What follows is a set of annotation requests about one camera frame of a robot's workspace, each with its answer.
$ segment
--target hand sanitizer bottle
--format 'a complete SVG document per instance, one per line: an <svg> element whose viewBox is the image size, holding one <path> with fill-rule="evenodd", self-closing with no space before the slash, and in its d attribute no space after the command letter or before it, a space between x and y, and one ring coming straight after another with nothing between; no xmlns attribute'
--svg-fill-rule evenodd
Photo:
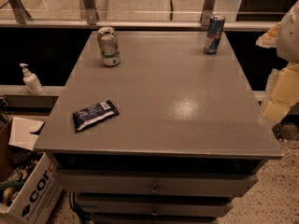
<svg viewBox="0 0 299 224"><path fill-rule="evenodd" d="M20 67L22 67L22 72L24 73L23 81L29 89L29 92L32 94L39 94L44 91L44 87L40 84L40 81L36 74L31 73L28 68L26 68L28 64L21 63Z"/></svg>

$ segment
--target white box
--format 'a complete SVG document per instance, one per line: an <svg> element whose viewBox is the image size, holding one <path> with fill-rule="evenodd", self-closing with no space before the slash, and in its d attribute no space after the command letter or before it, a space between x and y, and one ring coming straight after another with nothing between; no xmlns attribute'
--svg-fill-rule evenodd
<svg viewBox="0 0 299 224"><path fill-rule="evenodd" d="M12 121L0 132L0 181L4 181L13 170L7 161L7 155L11 151L7 150L11 123ZM12 205L8 207L0 203L0 223L46 223L63 190L52 176L53 171L54 165L44 154Z"/></svg>

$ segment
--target table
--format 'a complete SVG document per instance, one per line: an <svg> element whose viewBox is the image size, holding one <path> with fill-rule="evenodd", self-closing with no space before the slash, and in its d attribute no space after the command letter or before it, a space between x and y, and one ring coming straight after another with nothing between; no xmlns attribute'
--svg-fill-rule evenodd
<svg viewBox="0 0 299 224"><path fill-rule="evenodd" d="M118 31L102 65L92 32L35 149L78 204L106 223L216 223L281 158L227 40L205 32ZM75 133L72 112L109 99L120 115Z"/></svg>

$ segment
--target white bottle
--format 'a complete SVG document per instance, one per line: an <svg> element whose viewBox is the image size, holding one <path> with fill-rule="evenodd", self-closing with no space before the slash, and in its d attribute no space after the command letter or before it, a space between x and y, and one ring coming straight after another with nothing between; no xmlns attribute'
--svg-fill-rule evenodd
<svg viewBox="0 0 299 224"><path fill-rule="evenodd" d="M24 73L23 81L26 86L29 88L29 92L32 94L39 94L44 91L44 87L40 84L40 81L36 74L31 73L28 68L28 64L21 63L20 66L22 67L22 72Z"/></svg>

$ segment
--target soda can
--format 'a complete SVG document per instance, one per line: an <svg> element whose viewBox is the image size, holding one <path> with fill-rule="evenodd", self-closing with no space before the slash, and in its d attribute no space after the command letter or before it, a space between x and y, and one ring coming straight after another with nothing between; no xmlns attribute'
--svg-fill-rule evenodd
<svg viewBox="0 0 299 224"><path fill-rule="evenodd" d="M102 27L98 30L97 40L104 65L115 66L120 63L118 37L113 27Z"/></svg>
<svg viewBox="0 0 299 224"><path fill-rule="evenodd" d="M206 43L204 46L204 53L215 54L217 52L218 45L221 41L221 34L225 17L221 15L214 15L209 20L207 29Z"/></svg>

